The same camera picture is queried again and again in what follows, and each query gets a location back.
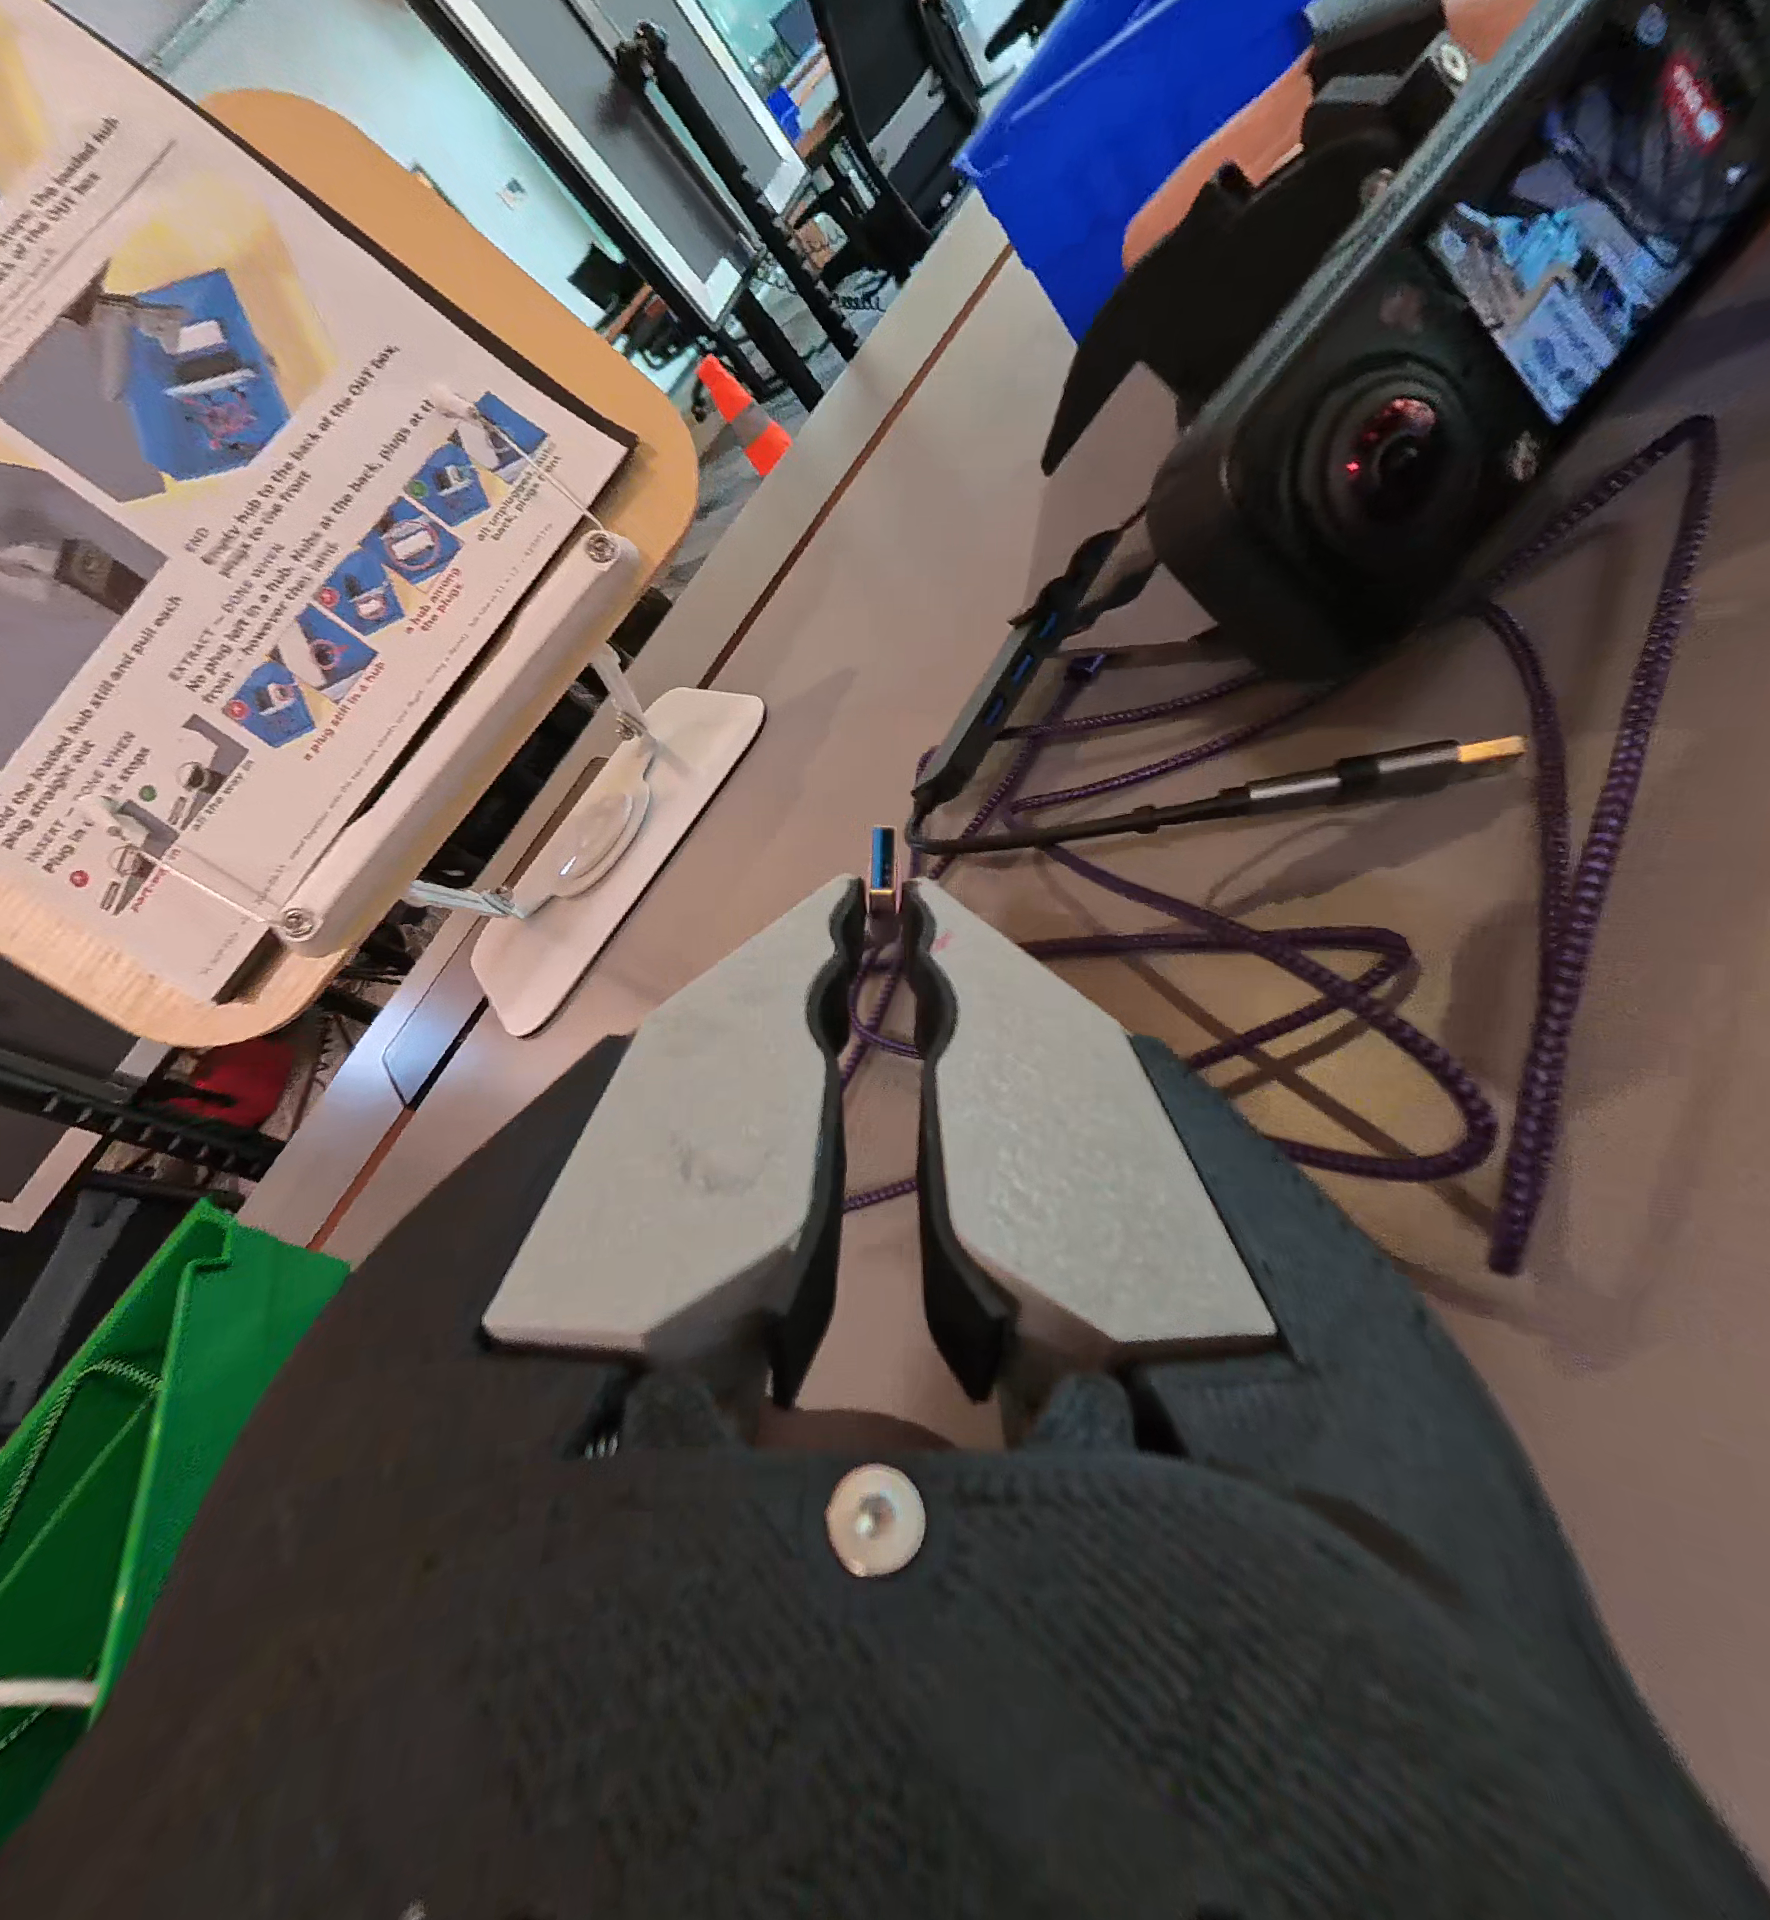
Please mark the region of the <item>orange traffic cone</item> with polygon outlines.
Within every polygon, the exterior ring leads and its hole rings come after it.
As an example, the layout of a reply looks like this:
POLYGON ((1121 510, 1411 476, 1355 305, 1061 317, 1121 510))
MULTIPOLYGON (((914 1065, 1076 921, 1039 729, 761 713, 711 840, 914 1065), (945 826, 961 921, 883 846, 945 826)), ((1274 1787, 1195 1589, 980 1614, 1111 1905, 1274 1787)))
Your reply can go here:
POLYGON ((733 433, 755 476, 770 476, 794 448, 791 433, 770 417, 770 411, 753 396, 745 380, 726 368, 722 357, 703 357, 697 373, 700 388, 705 392, 723 427, 733 433))

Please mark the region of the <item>grey usb hub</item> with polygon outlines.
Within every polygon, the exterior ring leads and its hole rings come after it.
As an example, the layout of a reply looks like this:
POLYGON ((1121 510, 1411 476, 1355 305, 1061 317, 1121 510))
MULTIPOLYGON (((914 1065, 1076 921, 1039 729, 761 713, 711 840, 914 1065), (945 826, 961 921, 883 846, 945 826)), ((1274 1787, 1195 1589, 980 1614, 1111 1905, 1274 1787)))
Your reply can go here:
POLYGON ((1223 789, 1207 801, 1139 805, 1127 814, 1094 818, 1066 830, 991 832, 983 837, 932 837, 932 812, 958 801, 995 743, 1002 739, 1024 690, 1058 657, 1067 638, 1091 629, 1107 613, 1127 605, 1157 574, 1160 561, 1141 514, 1101 530, 1073 548, 1072 561, 1013 618, 995 664, 961 707, 945 740, 922 764, 902 846, 926 858, 966 858, 991 854, 1067 851, 1108 837, 1149 837, 1157 832, 1245 824, 1288 812, 1346 808, 1355 804, 1417 801, 1486 779, 1521 764, 1524 739, 1432 740, 1377 755, 1351 755, 1330 768, 1288 774, 1223 789))

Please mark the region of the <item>black office chair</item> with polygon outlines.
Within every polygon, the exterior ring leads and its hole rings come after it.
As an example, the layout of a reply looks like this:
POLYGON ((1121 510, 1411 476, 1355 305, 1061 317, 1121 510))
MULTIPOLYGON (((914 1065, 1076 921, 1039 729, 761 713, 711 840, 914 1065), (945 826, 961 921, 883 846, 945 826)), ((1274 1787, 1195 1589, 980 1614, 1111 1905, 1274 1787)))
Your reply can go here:
POLYGON ((980 126, 977 69, 947 2, 816 2, 813 14, 842 141, 873 199, 861 232, 905 282, 972 195, 961 152, 980 126))

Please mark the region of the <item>black framed whiteboard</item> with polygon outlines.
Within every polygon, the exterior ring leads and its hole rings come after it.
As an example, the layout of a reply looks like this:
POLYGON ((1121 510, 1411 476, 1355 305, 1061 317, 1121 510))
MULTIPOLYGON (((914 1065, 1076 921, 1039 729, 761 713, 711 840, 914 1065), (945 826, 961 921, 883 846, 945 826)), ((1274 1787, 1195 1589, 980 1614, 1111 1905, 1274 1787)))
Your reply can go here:
POLYGON ((810 171, 697 2, 414 2, 692 343, 816 411, 826 388, 760 295, 773 269, 839 363, 858 335, 801 244, 810 171))

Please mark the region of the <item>green plastic bin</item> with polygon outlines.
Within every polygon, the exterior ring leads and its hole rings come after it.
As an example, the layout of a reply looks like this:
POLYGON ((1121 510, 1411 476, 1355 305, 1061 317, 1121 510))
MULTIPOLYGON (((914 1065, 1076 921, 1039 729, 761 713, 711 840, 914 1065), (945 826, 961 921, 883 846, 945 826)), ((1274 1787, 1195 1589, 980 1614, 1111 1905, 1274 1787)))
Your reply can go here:
POLYGON ((0 1850, 104 1714, 348 1261, 198 1204, 0 1448, 0 1850))

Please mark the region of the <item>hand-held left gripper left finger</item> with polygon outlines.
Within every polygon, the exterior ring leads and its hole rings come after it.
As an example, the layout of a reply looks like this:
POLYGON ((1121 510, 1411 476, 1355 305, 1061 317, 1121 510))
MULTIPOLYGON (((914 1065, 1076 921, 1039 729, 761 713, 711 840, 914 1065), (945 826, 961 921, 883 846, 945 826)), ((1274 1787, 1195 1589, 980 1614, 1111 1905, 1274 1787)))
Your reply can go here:
POLYGON ((494 1348, 797 1403, 835 1305, 864 942, 867 889, 826 883, 623 1037, 486 1309, 494 1348))

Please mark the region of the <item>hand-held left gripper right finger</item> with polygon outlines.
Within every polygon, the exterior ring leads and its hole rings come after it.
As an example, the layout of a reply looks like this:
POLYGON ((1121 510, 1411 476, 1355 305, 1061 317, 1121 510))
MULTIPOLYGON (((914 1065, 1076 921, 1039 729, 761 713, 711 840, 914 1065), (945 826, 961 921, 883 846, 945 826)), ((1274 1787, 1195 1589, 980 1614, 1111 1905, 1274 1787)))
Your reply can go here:
POLYGON ((1279 1327, 1123 1024, 932 883, 919 1007, 926 1330, 973 1405, 1066 1376, 1264 1356, 1279 1327))

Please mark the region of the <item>person's right hand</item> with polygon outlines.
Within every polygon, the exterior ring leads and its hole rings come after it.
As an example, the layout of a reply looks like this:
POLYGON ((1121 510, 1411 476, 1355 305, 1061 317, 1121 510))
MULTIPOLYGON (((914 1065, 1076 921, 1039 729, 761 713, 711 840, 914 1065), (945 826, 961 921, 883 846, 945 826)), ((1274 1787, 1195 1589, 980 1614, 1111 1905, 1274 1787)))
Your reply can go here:
POLYGON ((1227 166, 1238 167, 1254 185, 1271 180, 1283 166, 1288 166, 1302 146, 1313 97, 1313 55, 1305 54, 1174 167, 1174 174, 1133 214, 1121 242, 1121 266, 1127 271, 1139 269, 1139 261, 1183 223, 1196 195, 1227 166))

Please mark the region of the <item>blue plastic bin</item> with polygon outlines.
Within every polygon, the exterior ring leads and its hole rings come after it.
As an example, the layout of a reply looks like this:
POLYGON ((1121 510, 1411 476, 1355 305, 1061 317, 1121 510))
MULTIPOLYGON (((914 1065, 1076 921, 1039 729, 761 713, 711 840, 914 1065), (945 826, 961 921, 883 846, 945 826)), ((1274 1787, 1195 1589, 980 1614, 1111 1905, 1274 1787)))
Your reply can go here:
POLYGON ((961 152, 1073 342, 1180 163, 1310 51, 1302 2, 1072 2, 961 152))

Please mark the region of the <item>printed instruction sheet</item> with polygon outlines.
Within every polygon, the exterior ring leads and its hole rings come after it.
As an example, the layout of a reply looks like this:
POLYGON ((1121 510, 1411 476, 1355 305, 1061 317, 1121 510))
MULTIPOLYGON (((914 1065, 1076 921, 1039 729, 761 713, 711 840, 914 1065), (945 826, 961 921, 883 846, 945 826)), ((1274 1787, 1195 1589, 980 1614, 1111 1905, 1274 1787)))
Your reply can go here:
POLYGON ((0 879, 217 982, 626 468, 53 2, 0 2, 0 879))

